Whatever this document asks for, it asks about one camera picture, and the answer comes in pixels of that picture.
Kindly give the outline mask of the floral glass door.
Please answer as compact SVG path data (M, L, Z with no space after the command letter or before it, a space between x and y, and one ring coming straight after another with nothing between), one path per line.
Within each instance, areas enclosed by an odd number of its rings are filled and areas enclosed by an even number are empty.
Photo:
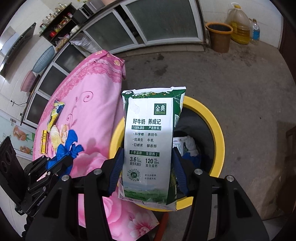
M9 137L18 157L33 160L35 132L34 128L21 125L16 118L1 110L1 143Z

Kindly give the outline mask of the brown plastic bucket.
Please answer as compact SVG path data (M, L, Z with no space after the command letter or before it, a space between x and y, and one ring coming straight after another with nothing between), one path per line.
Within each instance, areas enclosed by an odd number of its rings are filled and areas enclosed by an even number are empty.
M211 49L218 53L228 53L233 28L225 23L210 22L206 24Z

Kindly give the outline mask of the kitchen counter cabinet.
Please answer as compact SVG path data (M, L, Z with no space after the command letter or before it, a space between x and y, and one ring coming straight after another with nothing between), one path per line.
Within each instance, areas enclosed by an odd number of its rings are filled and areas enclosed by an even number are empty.
M205 42L198 1L115 1L89 18L56 53L34 85L21 123L36 128L60 83L91 51L74 44L84 38L94 51L112 54L138 48Z

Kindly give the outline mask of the blue rubber glove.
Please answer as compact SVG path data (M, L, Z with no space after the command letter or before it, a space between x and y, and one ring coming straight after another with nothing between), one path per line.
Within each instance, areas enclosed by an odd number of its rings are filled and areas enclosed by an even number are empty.
M49 171L53 166L61 162L64 157L70 156L74 160L80 152L84 151L82 145L75 145L77 142L76 132L69 130L65 145L60 144L58 146L56 156L46 163L46 170Z

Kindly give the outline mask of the green white milk carton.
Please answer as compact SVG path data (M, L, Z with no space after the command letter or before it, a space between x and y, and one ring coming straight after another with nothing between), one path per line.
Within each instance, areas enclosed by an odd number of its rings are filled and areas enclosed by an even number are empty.
M185 92L184 86L122 92L125 159L119 184L121 199L150 209L177 209L171 151Z

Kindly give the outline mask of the range hood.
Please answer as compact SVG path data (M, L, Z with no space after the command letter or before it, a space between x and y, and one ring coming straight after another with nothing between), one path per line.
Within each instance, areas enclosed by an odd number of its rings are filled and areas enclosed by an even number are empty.
M1 76L6 77L19 52L32 39L36 23L33 23L21 35L9 27L1 38L1 55L4 59L1 62Z

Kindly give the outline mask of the blue label water bottle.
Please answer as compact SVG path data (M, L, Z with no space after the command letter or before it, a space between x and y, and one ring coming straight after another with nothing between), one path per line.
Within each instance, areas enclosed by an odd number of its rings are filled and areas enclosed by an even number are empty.
M250 41L257 44L260 40L260 27L255 19L250 20Z

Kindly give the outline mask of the blue plastic basin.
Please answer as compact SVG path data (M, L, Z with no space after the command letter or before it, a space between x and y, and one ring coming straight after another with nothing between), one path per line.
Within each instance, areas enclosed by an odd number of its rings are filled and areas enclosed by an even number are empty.
M48 49L46 49L46 51L36 61L34 67L32 68L32 72L36 74L41 73L49 65L54 55L54 46L51 46Z

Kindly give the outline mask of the pink plastic basin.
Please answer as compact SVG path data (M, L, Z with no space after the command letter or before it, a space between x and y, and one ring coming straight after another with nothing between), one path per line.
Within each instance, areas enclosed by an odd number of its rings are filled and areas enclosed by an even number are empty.
M35 83L36 75L32 70L30 70L27 75L25 76L24 80L21 84L21 91L22 92L29 92L32 88L33 84Z

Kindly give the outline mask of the white sack in cabinet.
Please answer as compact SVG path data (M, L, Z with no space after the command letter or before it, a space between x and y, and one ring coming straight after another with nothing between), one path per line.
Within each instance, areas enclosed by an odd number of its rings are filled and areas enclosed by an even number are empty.
M70 43L84 49L89 53L95 53L101 50L98 46L96 46L95 42L93 42L84 33L78 33L73 39L70 40Z

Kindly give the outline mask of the pink floral tablecloth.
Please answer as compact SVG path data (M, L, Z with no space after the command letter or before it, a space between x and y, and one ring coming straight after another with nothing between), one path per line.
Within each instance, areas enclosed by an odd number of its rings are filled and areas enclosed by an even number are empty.
M123 118L121 83L125 62L105 50L80 62L61 82L41 115L35 134L33 157L41 156L41 135L47 128L54 101L65 103L56 126L68 125L84 151L74 159L71 177L85 176L108 159L111 137ZM149 240L158 225L152 211L119 199L105 197L103 204L111 235L115 240Z

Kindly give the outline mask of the yellow rimmed trash bin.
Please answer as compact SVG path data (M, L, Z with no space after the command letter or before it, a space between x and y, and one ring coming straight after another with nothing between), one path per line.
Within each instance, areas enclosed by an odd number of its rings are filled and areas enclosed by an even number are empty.
M195 141L201 155L199 168L210 176L218 178L222 171L225 157L225 143L221 127L206 106L188 96L184 97L183 109L174 131L174 136L180 136L182 133L189 135ZM118 148L123 147L124 136L125 118L123 117L112 135L109 159L114 158ZM141 202L136 202L136 204L148 210L167 212L182 210L193 203L193 197L186 197L180 190L177 190L177 197L178 200L176 201L175 208L172 204L169 204L169 207L165 209L149 207Z

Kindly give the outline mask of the microwave oven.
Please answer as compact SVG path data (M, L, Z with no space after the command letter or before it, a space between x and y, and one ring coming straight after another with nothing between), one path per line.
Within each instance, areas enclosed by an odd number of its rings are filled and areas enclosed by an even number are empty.
M95 13L99 12L102 8L105 7L105 4L101 0L91 0L85 1L84 4L77 9L78 13L89 19Z

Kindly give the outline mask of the black spice shelf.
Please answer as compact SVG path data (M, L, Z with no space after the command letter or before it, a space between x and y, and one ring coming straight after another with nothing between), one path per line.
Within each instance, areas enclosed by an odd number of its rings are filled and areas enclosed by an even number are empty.
M77 9L69 3L58 15L46 26L39 35L44 37L54 47L66 35L70 35L71 30L78 25L74 19Z

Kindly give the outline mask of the yellow red flat box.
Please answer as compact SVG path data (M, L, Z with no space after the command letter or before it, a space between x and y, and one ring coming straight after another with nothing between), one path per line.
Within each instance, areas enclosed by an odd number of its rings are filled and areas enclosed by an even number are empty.
M47 130L43 130L41 135L40 154L47 154L47 149L48 149L48 132Z

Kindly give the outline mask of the white yellow foam net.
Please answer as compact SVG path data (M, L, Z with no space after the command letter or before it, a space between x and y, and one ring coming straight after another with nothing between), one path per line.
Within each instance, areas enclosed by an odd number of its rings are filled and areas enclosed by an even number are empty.
M67 137L68 137L69 127L64 124L58 128L56 125L53 125L50 130L50 142L52 149L54 151L57 150L60 144L65 145Z

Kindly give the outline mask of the yellow silver snack bag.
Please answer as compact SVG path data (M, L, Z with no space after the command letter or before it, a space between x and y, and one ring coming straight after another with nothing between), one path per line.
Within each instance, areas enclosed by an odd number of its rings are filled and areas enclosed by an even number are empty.
M50 132L53 125L55 125L61 111L63 110L65 103L60 102L58 100L54 101L53 109L50 113L50 119L47 124L47 132Z

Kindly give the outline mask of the large cooking oil jug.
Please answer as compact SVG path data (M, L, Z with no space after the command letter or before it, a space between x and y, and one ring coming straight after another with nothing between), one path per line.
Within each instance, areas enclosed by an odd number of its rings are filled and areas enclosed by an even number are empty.
M239 3L232 3L232 9L228 11L226 24L233 28L231 39L241 45L250 42L250 20L242 10Z

